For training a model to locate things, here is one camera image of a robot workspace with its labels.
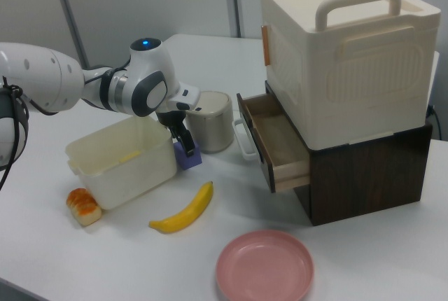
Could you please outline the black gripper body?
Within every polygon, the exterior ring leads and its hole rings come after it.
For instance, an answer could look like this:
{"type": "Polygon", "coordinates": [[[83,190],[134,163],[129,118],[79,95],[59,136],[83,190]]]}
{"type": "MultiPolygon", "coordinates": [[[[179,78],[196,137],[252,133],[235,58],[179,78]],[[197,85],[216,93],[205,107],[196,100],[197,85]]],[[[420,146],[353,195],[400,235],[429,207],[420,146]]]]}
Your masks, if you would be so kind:
{"type": "Polygon", "coordinates": [[[169,112],[157,112],[157,119],[160,124],[164,125],[170,130],[184,130],[185,125],[183,124],[186,118],[185,111],[169,111],[169,112]]]}

